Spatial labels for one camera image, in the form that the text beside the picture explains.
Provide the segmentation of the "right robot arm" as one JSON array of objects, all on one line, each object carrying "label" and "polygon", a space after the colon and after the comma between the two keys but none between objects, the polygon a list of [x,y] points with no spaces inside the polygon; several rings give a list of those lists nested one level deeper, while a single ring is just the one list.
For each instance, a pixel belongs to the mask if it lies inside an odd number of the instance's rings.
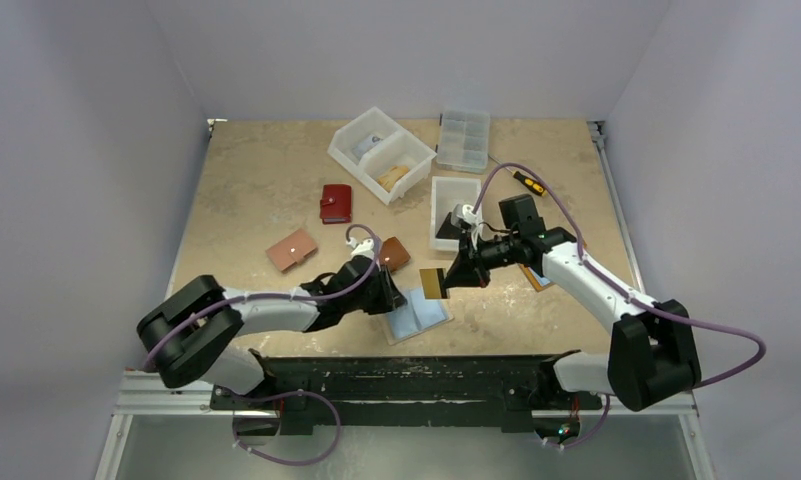
[{"label": "right robot arm", "polygon": [[560,407],[576,392],[594,392],[641,411],[701,381],[688,312],[679,302],[658,302],[598,265],[569,231],[546,227],[530,196],[502,200],[499,207],[506,229],[484,240],[472,205],[455,206],[450,222],[460,231],[458,253],[448,269],[437,271],[435,297],[446,298],[454,288],[485,288],[492,270],[519,265],[561,287],[610,335],[607,355],[573,350],[544,360],[538,398]]}]

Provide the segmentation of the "black credit card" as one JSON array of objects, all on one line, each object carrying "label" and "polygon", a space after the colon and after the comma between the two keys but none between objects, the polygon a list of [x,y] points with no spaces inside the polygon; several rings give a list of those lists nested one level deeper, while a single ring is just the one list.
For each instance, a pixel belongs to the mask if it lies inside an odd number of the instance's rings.
[{"label": "black credit card", "polygon": [[454,222],[453,214],[448,213],[435,233],[436,240],[458,240],[461,237],[462,228]]}]

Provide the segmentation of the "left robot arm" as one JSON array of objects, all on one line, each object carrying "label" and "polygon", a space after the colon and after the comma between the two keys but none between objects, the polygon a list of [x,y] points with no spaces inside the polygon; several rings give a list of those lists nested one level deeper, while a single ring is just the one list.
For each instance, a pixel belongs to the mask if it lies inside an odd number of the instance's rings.
[{"label": "left robot arm", "polygon": [[200,275],[143,317],[137,335],[153,367],[171,389],[194,381],[223,386],[248,408],[273,399],[274,382],[259,355],[234,339],[277,331],[311,333],[336,326],[350,313],[380,315],[406,304],[387,267],[356,255],[285,292],[249,292]]}]

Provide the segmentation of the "tan card holder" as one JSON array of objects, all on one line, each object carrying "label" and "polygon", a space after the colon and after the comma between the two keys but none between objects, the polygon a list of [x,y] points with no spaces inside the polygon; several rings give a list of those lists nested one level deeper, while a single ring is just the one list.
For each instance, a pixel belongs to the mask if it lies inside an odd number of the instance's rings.
[{"label": "tan card holder", "polygon": [[552,281],[544,276],[539,275],[531,268],[522,264],[519,264],[518,267],[535,292],[541,292],[553,285]]}]

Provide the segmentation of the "gold credit card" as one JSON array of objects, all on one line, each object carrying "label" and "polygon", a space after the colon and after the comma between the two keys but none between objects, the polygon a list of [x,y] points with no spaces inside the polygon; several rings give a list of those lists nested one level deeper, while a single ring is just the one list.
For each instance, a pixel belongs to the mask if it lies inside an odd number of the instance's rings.
[{"label": "gold credit card", "polygon": [[445,270],[443,268],[427,268],[419,270],[423,296],[429,300],[444,300],[449,298],[448,288],[445,286]]}]

